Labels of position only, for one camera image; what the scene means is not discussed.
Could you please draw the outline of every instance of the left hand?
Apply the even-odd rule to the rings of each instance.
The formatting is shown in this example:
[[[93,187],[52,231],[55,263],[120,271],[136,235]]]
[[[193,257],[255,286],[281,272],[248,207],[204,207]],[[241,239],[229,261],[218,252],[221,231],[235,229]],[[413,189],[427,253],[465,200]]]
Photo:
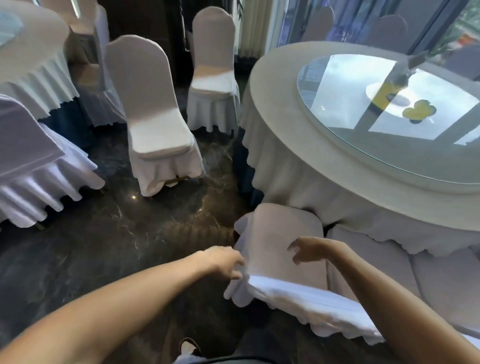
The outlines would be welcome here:
[[[234,269],[237,264],[245,264],[239,251],[231,246],[212,246],[202,253],[202,259],[209,265],[212,273],[226,279],[242,279],[242,274]]]

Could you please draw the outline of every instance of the hand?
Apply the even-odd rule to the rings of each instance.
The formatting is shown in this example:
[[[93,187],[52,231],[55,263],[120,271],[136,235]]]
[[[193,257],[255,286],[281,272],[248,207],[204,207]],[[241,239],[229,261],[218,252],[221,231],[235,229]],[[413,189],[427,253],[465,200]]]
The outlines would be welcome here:
[[[316,262],[322,259],[328,259],[332,252],[332,247],[343,246],[345,243],[337,240],[316,238],[314,236],[300,236],[290,246],[288,251],[295,252],[293,262],[298,265],[303,262]]]
[[[242,274],[234,269],[236,264],[245,264],[239,251],[231,246],[212,246],[202,253],[212,273],[226,279],[242,279]]]

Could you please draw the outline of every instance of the round table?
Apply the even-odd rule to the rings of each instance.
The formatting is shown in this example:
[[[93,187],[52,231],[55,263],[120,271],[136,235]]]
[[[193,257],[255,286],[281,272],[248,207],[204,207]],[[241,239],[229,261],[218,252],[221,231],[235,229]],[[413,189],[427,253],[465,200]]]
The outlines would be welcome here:
[[[70,28],[55,12],[26,1],[0,0],[0,9],[24,24],[0,48],[0,94],[17,99],[35,119],[78,146],[87,146],[88,121],[64,55]]]

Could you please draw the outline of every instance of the marble floor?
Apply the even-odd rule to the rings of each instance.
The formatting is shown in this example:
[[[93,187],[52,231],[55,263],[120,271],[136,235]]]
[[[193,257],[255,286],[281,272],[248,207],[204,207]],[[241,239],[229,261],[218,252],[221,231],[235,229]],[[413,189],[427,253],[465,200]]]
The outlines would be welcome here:
[[[186,90],[177,91],[185,108]],[[251,208],[238,195],[232,173],[232,139],[198,130],[206,176],[140,195],[128,160],[124,125],[95,128],[87,152],[107,181],[105,193],[82,189],[48,211],[45,229],[0,227],[0,346],[60,306],[142,269],[211,245],[233,245],[233,223]],[[205,278],[182,293],[106,363],[170,364],[178,342],[194,338],[207,357],[231,354],[249,328],[265,328],[293,363],[398,363],[386,345],[341,335],[323,339],[308,326],[263,302],[237,308],[223,299],[227,282]]]

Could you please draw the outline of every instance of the shoe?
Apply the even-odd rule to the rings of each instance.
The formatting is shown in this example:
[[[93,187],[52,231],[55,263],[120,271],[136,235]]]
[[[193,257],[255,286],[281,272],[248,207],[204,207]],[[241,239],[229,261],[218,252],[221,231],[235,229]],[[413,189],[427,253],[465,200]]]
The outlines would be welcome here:
[[[179,355],[202,356],[202,352],[195,340],[183,338],[179,345]]]

